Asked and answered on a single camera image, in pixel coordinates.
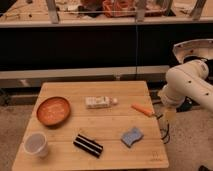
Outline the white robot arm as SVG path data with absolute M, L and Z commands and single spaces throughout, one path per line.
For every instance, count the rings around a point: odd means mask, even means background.
M 197 102 L 213 113 L 213 85 L 206 81 L 209 67 L 202 60 L 192 60 L 170 68 L 165 75 L 166 84 L 158 92 L 164 105 L 164 120 L 170 123 L 185 98 Z

